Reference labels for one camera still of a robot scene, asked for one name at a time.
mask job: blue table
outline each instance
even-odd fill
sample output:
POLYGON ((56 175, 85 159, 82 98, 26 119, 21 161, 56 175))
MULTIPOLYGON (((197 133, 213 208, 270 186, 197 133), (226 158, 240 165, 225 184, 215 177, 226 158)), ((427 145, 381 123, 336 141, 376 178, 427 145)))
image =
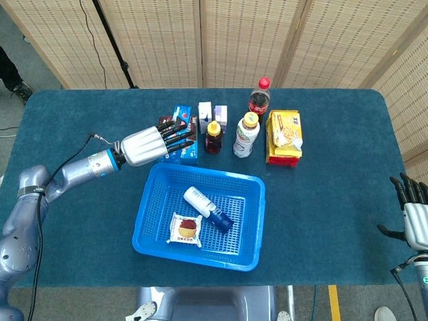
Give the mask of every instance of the blue table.
MULTIPOLYGON (((403 163, 383 97, 372 90, 272 90, 271 108, 302 117, 303 158, 294 168, 265 164, 264 125, 250 157, 232 153, 247 89, 58 90, 31 97, 0 190, 0 222, 12 210, 21 170, 51 171, 89 131, 110 140, 157 123, 175 104, 229 107, 218 155, 203 150, 199 166, 257 176, 266 185, 265 227, 252 272, 140 255, 131 244, 144 182, 152 164, 71 190, 51 204, 43 225, 42 286, 221 286, 393 283, 389 270, 412 252, 376 228, 402 228, 389 176, 403 163)), ((80 157, 103 150, 92 141, 80 157)), ((412 280, 413 275, 403 274, 412 280)), ((29 286, 32 275, 20 282, 29 286)))

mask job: blue stripe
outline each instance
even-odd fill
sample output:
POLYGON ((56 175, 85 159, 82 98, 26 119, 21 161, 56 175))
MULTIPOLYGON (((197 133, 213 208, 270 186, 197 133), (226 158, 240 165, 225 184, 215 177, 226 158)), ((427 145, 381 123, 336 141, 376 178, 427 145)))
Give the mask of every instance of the blue stripe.
POLYGON ((114 157, 113 157, 113 154, 112 154, 112 151, 110 150, 110 149, 106 149, 106 152, 107 152, 107 155, 108 155, 108 158, 110 159, 110 161, 112 162, 112 165, 113 165, 113 168, 114 168, 114 171, 119 171, 119 168, 118 168, 118 165, 116 164, 116 162, 114 161, 114 157))

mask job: plastic basket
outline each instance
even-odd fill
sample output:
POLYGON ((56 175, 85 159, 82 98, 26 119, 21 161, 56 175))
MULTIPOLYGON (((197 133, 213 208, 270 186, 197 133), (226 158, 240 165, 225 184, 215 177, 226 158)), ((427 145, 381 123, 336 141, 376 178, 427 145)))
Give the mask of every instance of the plastic basket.
POLYGON ((159 163, 151 169, 144 187, 132 245, 143 254, 251 271, 259 261, 264 211, 265 185, 257 177, 159 163), (173 212, 198 216, 183 199, 190 186, 204 193, 235 222, 227 233, 222 233, 203 219, 201 248, 166 242, 173 212))

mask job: black cable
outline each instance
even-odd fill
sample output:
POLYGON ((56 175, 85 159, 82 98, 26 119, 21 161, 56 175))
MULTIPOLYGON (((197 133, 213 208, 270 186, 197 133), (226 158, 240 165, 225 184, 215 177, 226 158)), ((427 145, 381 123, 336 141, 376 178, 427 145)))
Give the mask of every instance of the black cable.
MULTIPOLYGON (((85 143, 80 147, 80 149, 75 152, 71 157, 69 157, 66 161, 64 161, 58 168, 53 172, 53 174, 47 180, 45 186, 47 187, 50 182, 54 179, 55 175, 61 170, 61 168, 70 162, 74 157, 76 157, 85 146, 89 143, 89 140, 93 137, 93 134, 89 134, 85 143)), ((37 296, 37 282, 39 279, 40 265, 41 265, 41 255, 43 253, 43 230, 41 228, 41 217, 40 217, 40 207, 41 207, 41 198, 43 197, 43 193, 39 194, 37 198, 37 232, 39 234, 39 248, 37 249, 37 263, 35 265, 34 278, 33 278, 33 290, 31 292, 31 306, 29 309, 28 319, 27 321, 33 320, 34 309, 35 309, 35 299, 37 296)))
POLYGON ((314 303, 312 305, 311 321, 315 321, 315 315, 316 315, 316 285, 314 286, 314 303))
POLYGON ((14 127, 0 128, 0 131, 8 130, 8 129, 16 129, 16 128, 18 128, 18 127, 14 126, 14 127))
POLYGON ((402 283, 398 272, 395 269, 392 269, 391 274, 393 275, 393 277, 395 278, 395 280, 397 281, 397 283, 400 285, 401 289, 403 290, 404 295, 406 296, 407 302, 409 303, 410 310, 412 311, 413 319, 414 319, 414 321, 417 321, 416 313, 415 313, 415 310, 413 309, 412 302, 410 301, 410 297, 407 294, 406 288, 404 287, 404 284, 402 283))
POLYGON ((101 68, 102 68, 102 72, 104 73, 104 87, 105 87, 105 89, 107 89, 106 70, 104 69, 104 66, 103 66, 103 65, 102 65, 102 63, 101 63, 100 54, 98 53, 98 50, 96 49, 94 34, 92 33, 91 29, 89 28, 89 24, 88 24, 88 16, 86 15, 86 11, 85 11, 85 9, 83 8, 82 0, 79 0, 79 4, 80 4, 80 7, 82 8, 82 11, 83 11, 83 13, 84 13, 84 15, 85 15, 86 27, 88 28, 88 31, 89 31, 89 33, 90 33, 90 34, 91 34, 91 36, 92 36, 92 43, 94 44, 94 49, 95 49, 95 51, 96 51, 96 55, 98 56, 98 62, 100 63, 100 66, 101 66, 101 68))

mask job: red bottle cap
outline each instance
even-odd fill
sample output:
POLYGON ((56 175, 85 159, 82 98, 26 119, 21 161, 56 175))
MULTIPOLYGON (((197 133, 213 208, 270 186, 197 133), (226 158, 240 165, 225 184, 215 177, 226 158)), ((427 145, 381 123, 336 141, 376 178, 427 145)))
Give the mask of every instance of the red bottle cap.
POLYGON ((270 87, 270 79, 268 77, 261 77, 259 80, 260 89, 269 89, 270 87))

